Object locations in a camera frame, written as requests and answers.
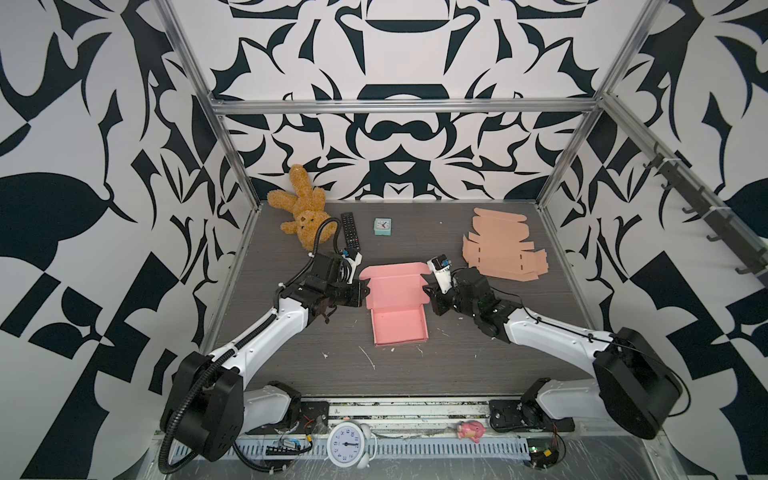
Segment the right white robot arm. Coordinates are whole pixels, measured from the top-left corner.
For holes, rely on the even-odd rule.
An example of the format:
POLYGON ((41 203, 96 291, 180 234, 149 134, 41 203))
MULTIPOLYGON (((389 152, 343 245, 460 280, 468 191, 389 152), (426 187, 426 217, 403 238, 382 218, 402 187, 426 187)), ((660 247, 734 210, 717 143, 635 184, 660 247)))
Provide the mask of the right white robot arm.
POLYGON ((433 312, 453 310, 470 318, 492 339, 529 347, 588 374, 586 380, 543 377, 512 409, 492 413, 494 430, 553 431, 575 418, 610 419, 626 432, 650 440, 673 416, 686 384, 637 331, 578 328, 529 309, 518 296, 498 290, 475 267, 451 268, 443 256, 427 263, 434 281, 424 286, 433 312))

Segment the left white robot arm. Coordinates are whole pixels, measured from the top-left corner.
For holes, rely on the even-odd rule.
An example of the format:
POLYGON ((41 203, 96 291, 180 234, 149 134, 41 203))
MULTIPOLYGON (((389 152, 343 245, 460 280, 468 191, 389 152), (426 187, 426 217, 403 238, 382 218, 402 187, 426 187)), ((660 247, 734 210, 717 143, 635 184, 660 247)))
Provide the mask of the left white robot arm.
POLYGON ((267 425, 297 421, 300 395, 280 382, 248 393, 264 364, 315 319, 339 306, 357 308, 370 290, 355 276, 362 254, 313 253, 304 268, 278 286, 271 308, 239 336, 208 354, 186 356, 173 376, 160 429, 158 469, 170 475, 196 457, 220 459, 237 438, 267 425))

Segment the pink cardboard box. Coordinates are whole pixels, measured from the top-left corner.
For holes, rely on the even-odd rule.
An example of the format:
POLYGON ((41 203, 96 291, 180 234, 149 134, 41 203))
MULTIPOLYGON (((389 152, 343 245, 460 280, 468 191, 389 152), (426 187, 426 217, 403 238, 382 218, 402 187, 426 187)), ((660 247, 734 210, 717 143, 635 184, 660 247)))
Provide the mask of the pink cardboard box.
POLYGON ((430 302, 423 287, 426 263, 368 266, 360 273, 367 280, 366 308, 371 314, 376 346, 425 342, 428 328, 424 305, 430 302))

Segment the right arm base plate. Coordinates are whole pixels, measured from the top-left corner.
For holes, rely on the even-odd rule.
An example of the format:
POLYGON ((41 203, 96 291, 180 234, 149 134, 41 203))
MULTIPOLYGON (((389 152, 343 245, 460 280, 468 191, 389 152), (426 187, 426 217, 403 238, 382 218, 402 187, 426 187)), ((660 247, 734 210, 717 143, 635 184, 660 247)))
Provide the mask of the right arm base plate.
POLYGON ((550 418, 535 401, 490 400, 489 425, 497 433, 558 432, 571 433, 575 421, 550 418))

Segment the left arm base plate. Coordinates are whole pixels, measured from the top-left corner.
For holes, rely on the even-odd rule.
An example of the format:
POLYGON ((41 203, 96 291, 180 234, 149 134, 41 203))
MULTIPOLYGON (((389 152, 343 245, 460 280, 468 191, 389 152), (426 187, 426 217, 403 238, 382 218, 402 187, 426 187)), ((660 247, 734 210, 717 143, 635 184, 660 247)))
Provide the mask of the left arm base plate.
POLYGON ((327 401, 301 400, 292 404, 277 424, 268 424, 250 428, 245 431, 247 435, 272 435, 282 433, 301 432, 304 426, 311 420, 319 419, 322 423, 327 420, 330 404, 327 401))

